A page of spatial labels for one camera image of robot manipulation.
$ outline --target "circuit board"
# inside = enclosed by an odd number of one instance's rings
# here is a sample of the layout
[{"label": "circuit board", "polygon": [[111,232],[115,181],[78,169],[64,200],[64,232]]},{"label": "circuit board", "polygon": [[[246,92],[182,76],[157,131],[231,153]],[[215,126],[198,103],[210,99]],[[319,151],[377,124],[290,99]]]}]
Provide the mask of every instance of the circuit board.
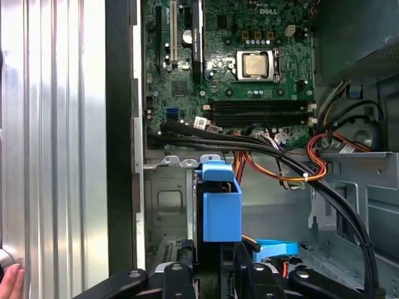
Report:
[{"label": "circuit board", "polygon": [[[177,10],[172,9],[173,2]],[[149,129],[158,131],[170,113],[174,120],[186,125],[194,125],[197,116],[212,120],[209,104],[218,101],[285,100],[290,105],[313,100],[310,7],[306,0],[203,2],[203,73],[200,80],[193,78],[195,37],[190,43],[190,36],[187,36],[193,29],[191,6],[191,0],[146,1],[143,18]],[[171,27],[174,18],[176,29]],[[278,51],[278,80],[239,81],[234,73],[237,70],[232,68],[237,63],[237,53],[267,50]],[[222,127],[221,133],[245,129],[244,125]],[[276,131],[284,129],[289,135],[287,143],[291,145],[306,140],[309,131],[307,123],[303,122],[272,127]]]}]

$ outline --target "blue latch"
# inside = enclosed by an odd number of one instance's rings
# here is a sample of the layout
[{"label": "blue latch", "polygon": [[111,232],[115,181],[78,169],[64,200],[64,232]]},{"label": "blue latch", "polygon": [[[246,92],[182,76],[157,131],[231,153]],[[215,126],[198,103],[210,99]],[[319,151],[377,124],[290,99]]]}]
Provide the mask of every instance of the blue latch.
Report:
[{"label": "blue latch", "polygon": [[298,243],[285,242],[280,240],[255,240],[261,245],[260,252],[253,252],[252,259],[256,263],[262,262],[267,257],[276,257],[278,255],[298,254]]},{"label": "blue latch", "polygon": [[212,160],[202,166],[203,181],[227,182],[230,192],[205,192],[204,242],[240,242],[242,193],[231,165]]}]

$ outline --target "ram slot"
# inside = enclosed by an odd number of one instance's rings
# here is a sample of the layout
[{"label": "ram slot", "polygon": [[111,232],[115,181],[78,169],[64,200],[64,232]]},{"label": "ram slot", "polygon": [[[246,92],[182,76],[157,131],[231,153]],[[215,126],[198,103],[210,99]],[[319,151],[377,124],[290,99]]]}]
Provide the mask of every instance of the ram slot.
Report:
[{"label": "ram slot", "polygon": [[177,1],[170,1],[170,60],[177,65]]},{"label": "ram slot", "polygon": [[215,113],[244,113],[244,112],[301,112],[306,111],[306,103],[300,101],[272,100],[251,101],[232,100],[215,101],[211,104]]},{"label": "ram slot", "polygon": [[265,123],[269,126],[295,126],[303,125],[307,117],[303,114],[230,114],[230,115],[212,115],[211,120],[216,126],[222,128],[239,128],[251,126],[254,123]]},{"label": "ram slot", "polygon": [[160,72],[162,68],[162,6],[155,7],[155,63]]}]

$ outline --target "metal screw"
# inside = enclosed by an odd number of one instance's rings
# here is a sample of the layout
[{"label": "metal screw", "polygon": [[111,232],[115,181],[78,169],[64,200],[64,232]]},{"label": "metal screw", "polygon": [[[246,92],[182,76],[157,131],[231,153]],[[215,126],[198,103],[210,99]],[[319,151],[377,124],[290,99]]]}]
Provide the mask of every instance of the metal screw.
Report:
[{"label": "metal screw", "polygon": [[254,269],[257,270],[257,271],[263,271],[264,270],[264,266],[259,264],[259,263],[256,263],[256,264],[254,264]]},{"label": "metal screw", "polygon": [[183,268],[181,268],[179,265],[174,265],[174,266],[172,267],[172,270],[175,270],[175,271],[181,270],[181,269],[183,269]]},{"label": "metal screw", "polygon": [[300,278],[303,278],[303,279],[308,279],[308,278],[309,278],[309,274],[308,274],[307,272],[305,272],[305,271],[298,271],[298,272],[297,272],[297,275],[298,275]]},{"label": "metal screw", "polygon": [[129,277],[132,278],[140,277],[140,273],[138,273],[137,271],[131,271]]}]

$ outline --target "human hand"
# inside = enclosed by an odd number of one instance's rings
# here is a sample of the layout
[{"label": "human hand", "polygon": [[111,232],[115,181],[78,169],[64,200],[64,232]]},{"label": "human hand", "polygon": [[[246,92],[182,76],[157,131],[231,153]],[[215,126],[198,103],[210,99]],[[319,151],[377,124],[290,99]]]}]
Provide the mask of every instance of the human hand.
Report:
[{"label": "human hand", "polygon": [[22,299],[25,270],[17,263],[10,266],[0,283],[0,299]]}]

